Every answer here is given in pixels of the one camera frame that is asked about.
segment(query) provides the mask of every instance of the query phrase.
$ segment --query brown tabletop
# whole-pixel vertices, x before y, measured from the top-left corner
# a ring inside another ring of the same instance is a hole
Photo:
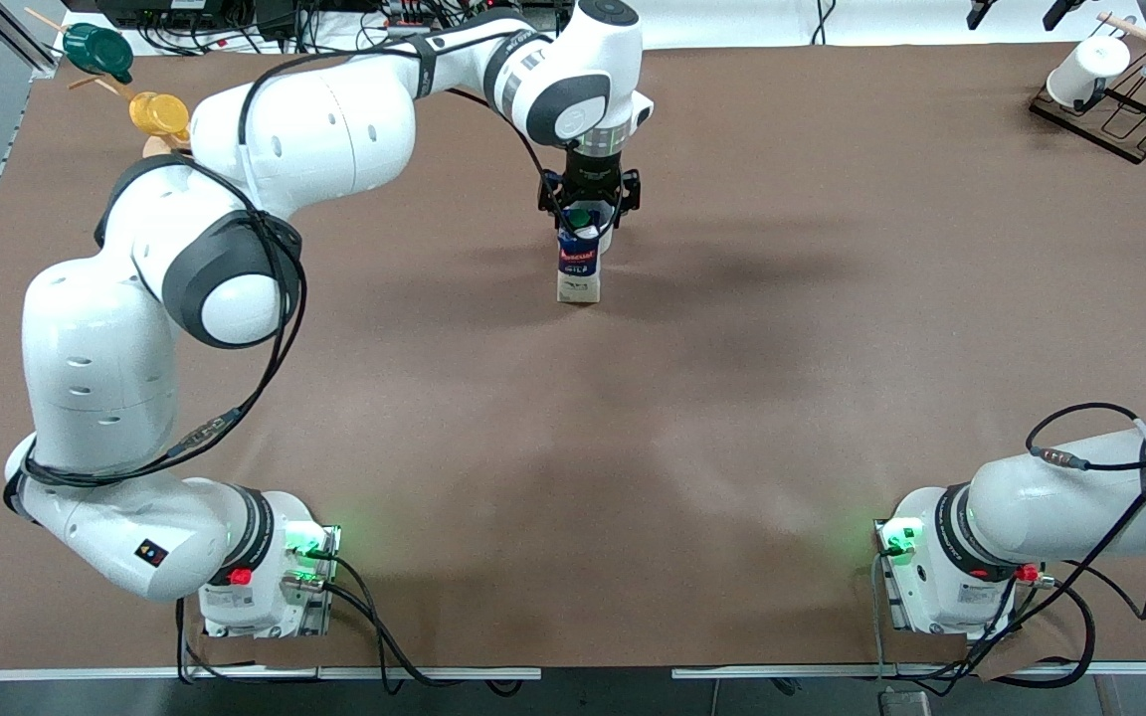
[[[550,219],[509,127],[419,102],[399,180],[295,218],[300,344],[181,477],[288,490],[344,526],[424,666],[870,661],[874,517],[1018,453],[1062,404],[1146,416],[1146,163],[1025,109],[1066,50],[650,54],[657,112],[625,154],[643,208],[605,258],[604,302],[581,308],[555,302]],[[274,61],[138,58],[136,86],[195,104]],[[76,78],[36,82],[0,186],[0,486],[31,431],[24,289],[94,251],[142,144],[112,94],[64,89]],[[236,403],[265,348],[185,339],[179,361],[183,430]],[[1106,567],[1137,590],[1146,561]],[[1146,622],[1083,589],[1097,656],[1146,660]],[[173,638],[170,606],[0,501],[0,669],[163,667]],[[351,617],[323,639],[207,646],[374,662]],[[959,648],[897,635],[892,656]]]

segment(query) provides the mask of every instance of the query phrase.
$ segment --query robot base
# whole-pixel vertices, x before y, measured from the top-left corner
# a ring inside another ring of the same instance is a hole
[[[943,552],[935,530],[936,503],[945,489],[927,486],[913,490],[901,501],[895,517],[874,522],[878,543],[911,546],[900,557],[887,557],[884,571],[892,623],[896,629],[932,635],[967,635],[968,640],[982,637],[995,615],[1006,589],[1004,582],[986,582],[955,567]],[[992,629],[1006,625],[1014,606],[1014,590]]]
[[[319,552],[338,554],[340,527],[319,526],[299,498],[265,493],[274,511],[273,546],[249,584],[206,584],[197,591],[205,634],[213,637],[323,636],[330,625],[331,593],[320,589],[336,574],[331,559],[297,552],[305,538]]]

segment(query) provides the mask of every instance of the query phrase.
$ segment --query green lid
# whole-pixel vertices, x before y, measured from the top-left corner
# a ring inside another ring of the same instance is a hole
[[[132,45],[108,27],[72,24],[64,31],[64,55],[83,72],[108,73],[123,85],[132,81]]]
[[[570,208],[568,219],[570,226],[576,228],[576,230],[591,226],[591,213],[587,212],[586,208]]]

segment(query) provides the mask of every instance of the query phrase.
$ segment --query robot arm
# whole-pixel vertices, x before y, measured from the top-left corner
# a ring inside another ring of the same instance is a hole
[[[897,625],[978,638],[999,612],[1002,584],[1029,562],[1086,558],[1136,499],[1143,504],[1101,554],[1146,554],[1146,426],[989,463],[963,485],[906,495],[878,528],[892,559]]]
[[[581,0],[555,41],[495,10],[210,96],[190,132],[196,166],[136,164],[96,228],[101,251],[29,285],[22,348],[36,434],[6,464],[11,506],[119,588],[147,599],[199,590],[211,635],[313,634],[306,617],[324,595],[304,585],[330,566],[305,552],[336,549],[337,533],[289,494],[151,469],[176,423],[178,331],[223,349],[276,335],[297,296],[288,221],[399,175],[414,101],[433,92],[469,87],[529,140],[617,167],[652,108],[634,91],[642,47],[627,5]],[[285,254],[269,252],[260,227]],[[233,412],[173,449],[222,431]],[[128,471],[140,477],[121,479]]]

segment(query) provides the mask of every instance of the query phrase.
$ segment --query gray floor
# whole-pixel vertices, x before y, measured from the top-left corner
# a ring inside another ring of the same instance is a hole
[[[18,121],[28,92],[29,72],[0,45],[0,159]],[[22,236],[18,241],[46,241]],[[1097,695],[1107,697],[1102,710]],[[406,689],[399,698],[383,697],[374,683],[305,685],[235,685],[203,683],[186,687],[168,680],[34,682],[0,684],[0,715],[19,716],[172,716],[186,713],[242,713],[243,716],[312,713],[353,715],[478,715],[478,713],[543,713],[597,716],[604,713],[667,713],[705,715],[711,711],[709,682],[674,682],[665,670],[547,670],[544,679],[502,701],[481,684],[453,690]],[[810,715],[872,715],[885,684],[841,679],[803,682],[801,693],[785,698],[766,682],[724,682],[719,713]],[[896,689],[905,689],[897,685]],[[1029,692],[967,683],[948,699],[932,699],[937,715],[1006,716],[1007,713],[1057,713],[1066,716],[1146,715],[1146,678],[1086,679],[1065,690]]]

